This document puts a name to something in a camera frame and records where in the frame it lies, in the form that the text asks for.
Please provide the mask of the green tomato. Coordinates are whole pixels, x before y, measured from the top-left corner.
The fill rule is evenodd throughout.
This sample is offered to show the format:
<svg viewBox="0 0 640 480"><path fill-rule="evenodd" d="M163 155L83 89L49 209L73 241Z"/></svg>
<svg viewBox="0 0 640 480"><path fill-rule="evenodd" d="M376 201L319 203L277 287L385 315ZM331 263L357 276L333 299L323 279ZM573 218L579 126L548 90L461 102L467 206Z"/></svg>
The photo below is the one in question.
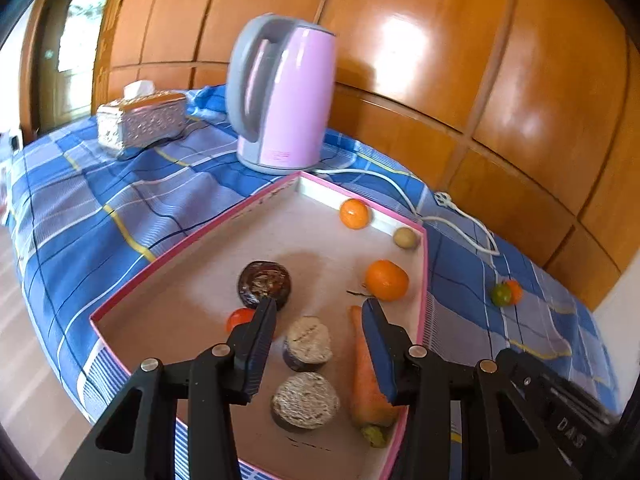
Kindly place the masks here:
<svg viewBox="0 0 640 480"><path fill-rule="evenodd" d="M495 284L490 291L490 299L496 307L509 307L512 304L511 287L506 282Z"/></svg>

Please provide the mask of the orange carrot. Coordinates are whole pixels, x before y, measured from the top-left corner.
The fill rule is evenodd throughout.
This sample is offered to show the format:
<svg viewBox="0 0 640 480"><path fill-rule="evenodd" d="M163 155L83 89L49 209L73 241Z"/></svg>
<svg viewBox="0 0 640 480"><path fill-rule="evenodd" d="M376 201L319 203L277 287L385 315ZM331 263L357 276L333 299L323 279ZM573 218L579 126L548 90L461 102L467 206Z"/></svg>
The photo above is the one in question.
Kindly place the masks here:
<svg viewBox="0 0 640 480"><path fill-rule="evenodd" d="M349 316L355 334L355 370L349 404L350 418L372 448L385 448L400 408L389 404L378 388L378 380L362 329L362 309L359 306L351 306Z"/></svg>

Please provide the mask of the wooden door with glass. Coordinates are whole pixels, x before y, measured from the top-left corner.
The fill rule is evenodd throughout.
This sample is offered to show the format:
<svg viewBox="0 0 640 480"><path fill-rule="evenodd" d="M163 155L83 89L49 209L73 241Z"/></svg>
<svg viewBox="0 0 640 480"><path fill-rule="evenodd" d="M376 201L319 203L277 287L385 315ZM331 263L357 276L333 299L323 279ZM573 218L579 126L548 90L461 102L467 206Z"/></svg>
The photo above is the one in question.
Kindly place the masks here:
<svg viewBox="0 0 640 480"><path fill-rule="evenodd" d="M20 128L26 143L90 114L107 0L35 0L21 52Z"/></svg>

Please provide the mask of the dark round eggplant end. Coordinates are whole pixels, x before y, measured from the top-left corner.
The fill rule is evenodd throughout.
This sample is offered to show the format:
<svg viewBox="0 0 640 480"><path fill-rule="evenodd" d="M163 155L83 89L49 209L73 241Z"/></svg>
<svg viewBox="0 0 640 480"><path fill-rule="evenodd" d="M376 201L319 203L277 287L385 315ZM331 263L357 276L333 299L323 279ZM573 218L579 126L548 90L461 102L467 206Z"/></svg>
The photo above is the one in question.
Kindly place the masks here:
<svg viewBox="0 0 640 480"><path fill-rule="evenodd" d="M288 270L274 261L256 260L241 272L236 291L246 308L256 309L262 298L272 299L281 311L292 292L292 280Z"/></svg>

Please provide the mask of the pink electric kettle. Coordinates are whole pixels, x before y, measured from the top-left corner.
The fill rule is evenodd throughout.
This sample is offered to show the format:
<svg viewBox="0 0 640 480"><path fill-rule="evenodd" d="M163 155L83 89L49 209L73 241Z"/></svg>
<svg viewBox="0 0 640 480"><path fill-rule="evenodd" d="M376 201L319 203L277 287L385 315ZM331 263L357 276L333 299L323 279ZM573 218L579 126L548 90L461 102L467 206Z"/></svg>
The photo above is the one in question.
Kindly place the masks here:
<svg viewBox="0 0 640 480"><path fill-rule="evenodd" d="M232 49L226 82L239 162L264 174L318 166L335 71L333 32L272 13L250 20Z"/></svg>

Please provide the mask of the silver patterned tissue box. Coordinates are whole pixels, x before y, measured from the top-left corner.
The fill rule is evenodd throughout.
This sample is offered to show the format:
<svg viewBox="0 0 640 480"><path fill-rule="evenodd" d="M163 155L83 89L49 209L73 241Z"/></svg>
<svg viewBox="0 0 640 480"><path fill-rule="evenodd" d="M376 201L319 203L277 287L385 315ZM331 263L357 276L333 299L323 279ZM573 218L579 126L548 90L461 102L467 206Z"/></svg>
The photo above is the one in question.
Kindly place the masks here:
<svg viewBox="0 0 640 480"><path fill-rule="evenodd" d="M176 138L187 123L186 96L163 90L101 104L96 110L96 138L105 151L122 154Z"/></svg>

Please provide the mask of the red tomato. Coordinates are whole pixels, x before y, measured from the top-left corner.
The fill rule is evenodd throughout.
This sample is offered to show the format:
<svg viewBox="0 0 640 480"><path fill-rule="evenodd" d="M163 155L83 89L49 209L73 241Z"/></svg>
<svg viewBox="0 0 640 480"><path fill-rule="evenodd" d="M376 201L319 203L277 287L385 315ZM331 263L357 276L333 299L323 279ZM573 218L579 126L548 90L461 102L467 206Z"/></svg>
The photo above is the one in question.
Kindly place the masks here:
<svg viewBox="0 0 640 480"><path fill-rule="evenodd" d="M254 314L255 311L251 308L241 308L234 310L227 318L226 332L228 334L231 334L232 330L234 330L236 326L249 323L252 320Z"/></svg>

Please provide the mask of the orange mandarin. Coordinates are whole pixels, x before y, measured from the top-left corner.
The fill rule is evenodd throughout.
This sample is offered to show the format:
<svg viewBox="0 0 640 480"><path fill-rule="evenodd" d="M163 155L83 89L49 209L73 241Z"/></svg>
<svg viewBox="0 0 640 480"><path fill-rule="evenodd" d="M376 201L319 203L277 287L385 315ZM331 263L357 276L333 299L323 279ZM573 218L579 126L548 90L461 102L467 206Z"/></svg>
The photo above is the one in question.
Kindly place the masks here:
<svg viewBox="0 0 640 480"><path fill-rule="evenodd" d="M358 198L349 198L341 203L338 214L344 226L351 230L364 229L370 223L369 207Z"/></svg>
<svg viewBox="0 0 640 480"><path fill-rule="evenodd" d="M368 266L364 287L378 300L396 301L408 292L409 277L404 269L390 260L376 260Z"/></svg>
<svg viewBox="0 0 640 480"><path fill-rule="evenodd" d="M515 306L522 300L524 290L517 280L506 280L504 284L506 284L510 290L510 305Z"/></svg>

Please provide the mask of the small beige potato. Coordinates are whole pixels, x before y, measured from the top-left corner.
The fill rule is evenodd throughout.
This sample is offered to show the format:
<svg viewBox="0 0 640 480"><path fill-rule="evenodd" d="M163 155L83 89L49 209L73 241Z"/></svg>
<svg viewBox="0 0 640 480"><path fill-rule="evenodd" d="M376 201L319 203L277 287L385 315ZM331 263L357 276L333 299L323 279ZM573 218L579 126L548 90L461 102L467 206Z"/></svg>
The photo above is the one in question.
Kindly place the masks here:
<svg viewBox="0 0 640 480"><path fill-rule="evenodd" d="M420 236L413 229L402 226L393 234L393 242L405 250L413 250L420 243Z"/></svg>

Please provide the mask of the blue plaid tablecloth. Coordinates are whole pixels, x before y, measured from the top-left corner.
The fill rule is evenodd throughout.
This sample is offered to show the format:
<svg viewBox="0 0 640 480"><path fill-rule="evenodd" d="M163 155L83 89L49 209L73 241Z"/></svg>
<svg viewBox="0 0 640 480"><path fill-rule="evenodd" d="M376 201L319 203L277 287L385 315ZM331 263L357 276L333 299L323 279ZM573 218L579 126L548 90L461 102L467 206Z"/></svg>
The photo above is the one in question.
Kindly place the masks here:
<svg viewBox="0 0 640 480"><path fill-rule="evenodd" d="M124 369L90 318L130 278L188 234L270 182L235 155L224 120L224 88L188 94L206 127L185 139L123 158L99 147L86 118L44 136L12 160L8 226L23 295L54 374L89 420L124 384ZM611 411L620 409L608 350L589 310L507 242L482 252L487 236L439 206L431 189L399 162L337 131L326 133L328 179L408 216L442 217L430 238L426 340L469 363L504 348L541 356ZM517 280L515 306L496 307L495 284Z"/></svg>

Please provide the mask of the pink shallow tray box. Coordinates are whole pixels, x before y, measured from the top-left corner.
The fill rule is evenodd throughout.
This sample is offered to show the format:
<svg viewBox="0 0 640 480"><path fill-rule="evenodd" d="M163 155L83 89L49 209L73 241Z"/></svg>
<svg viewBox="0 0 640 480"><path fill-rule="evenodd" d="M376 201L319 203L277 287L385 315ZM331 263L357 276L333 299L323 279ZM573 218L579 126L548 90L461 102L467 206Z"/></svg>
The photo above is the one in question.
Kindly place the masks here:
<svg viewBox="0 0 640 480"><path fill-rule="evenodd" d="M386 479L405 412L374 448L352 418L363 367L394 379L376 328L421 342L427 250L398 247L399 214L347 229L347 194L309 174L263 188L150 263L91 323L130 381L84 453L101 478L168 478L172 422L194 479Z"/></svg>

